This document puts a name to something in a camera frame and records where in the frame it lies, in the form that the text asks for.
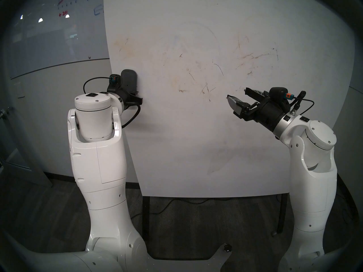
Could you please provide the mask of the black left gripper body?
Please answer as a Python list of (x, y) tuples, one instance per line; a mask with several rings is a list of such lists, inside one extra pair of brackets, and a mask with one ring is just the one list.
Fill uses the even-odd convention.
[(122, 88), (119, 85), (109, 85), (107, 88), (108, 93), (113, 93), (116, 98), (124, 105), (124, 106), (134, 106), (134, 101), (132, 99), (131, 94)]

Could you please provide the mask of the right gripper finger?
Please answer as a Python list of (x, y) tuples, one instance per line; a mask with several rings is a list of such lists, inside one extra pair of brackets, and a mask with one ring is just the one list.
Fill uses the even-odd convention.
[(248, 87), (244, 89), (244, 92), (245, 92), (245, 95), (249, 96), (250, 98), (254, 99), (255, 101), (263, 101), (263, 100), (265, 100), (265, 98), (269, 97), (269, 95), (266, 91), (261, 92), (258, 90), (250, 89)]
[(247, 103), (241, 101), (237, 97), (227, 95), (229, 106), (233, 110), (233, 114), (236, 116), (246, 116)]

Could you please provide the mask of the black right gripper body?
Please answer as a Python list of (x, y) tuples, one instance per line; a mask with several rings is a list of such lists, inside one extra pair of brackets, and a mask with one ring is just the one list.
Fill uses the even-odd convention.
[(245, 121), (255, 121), (260, 123), (269, 131), (273, 132), (280, 120), (285, 116), (285, 112), (270, 98), (253, 105), (247, 103), (246, 116), (238, 116)]

